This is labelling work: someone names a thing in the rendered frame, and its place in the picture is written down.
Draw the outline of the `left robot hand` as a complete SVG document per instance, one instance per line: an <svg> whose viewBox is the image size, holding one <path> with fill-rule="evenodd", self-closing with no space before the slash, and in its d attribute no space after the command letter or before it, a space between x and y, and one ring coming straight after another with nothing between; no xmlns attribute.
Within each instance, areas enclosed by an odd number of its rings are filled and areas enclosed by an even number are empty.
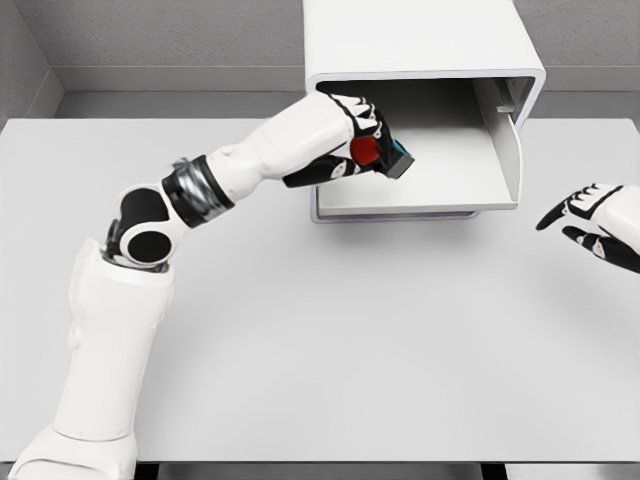
<svg viewBox="0 0 640 480"><path fill-rule="evenodd" d="M374 171L402 174L380 109L363 97L315 92L269 120L251 136L261 173L289 188Z"/></svg>

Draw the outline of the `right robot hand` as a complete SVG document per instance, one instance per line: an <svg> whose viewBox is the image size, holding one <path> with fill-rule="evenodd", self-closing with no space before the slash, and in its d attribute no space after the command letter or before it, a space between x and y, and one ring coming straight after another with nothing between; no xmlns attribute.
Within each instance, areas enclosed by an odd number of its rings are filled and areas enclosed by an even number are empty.
<svg viewBox="0 0 640 480"><path fill-rule="evenodd" d="M565 226L562 233L609 264L640 274L640 186L592 183L548 211L535 229L542 231L572 215L602 233Z"/></svg>

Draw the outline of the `white cabinet drawer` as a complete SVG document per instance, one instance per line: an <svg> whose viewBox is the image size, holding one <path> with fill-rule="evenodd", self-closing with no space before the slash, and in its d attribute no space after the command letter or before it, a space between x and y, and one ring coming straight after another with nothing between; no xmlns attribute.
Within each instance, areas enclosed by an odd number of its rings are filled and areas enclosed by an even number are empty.
<svg viewBox="0 0 640 480"><path fill-rule="evenodd" d="M318 220L469 217L517 207L522 149L504 80L326 81L317 88L374 103L414 158L397 180L367 173L318 186Z"/></svg>

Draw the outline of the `white tabletop storage cabinet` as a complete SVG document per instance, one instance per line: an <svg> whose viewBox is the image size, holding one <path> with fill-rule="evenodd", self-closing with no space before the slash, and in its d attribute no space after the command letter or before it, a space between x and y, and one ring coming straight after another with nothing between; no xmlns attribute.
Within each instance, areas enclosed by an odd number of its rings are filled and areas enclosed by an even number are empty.
<svg viewBox="0 0 640 480"><path fill-rule="evenodd" d="M303 0L305 86L494 78L518 130L546 72L513 0Z"/></svg>

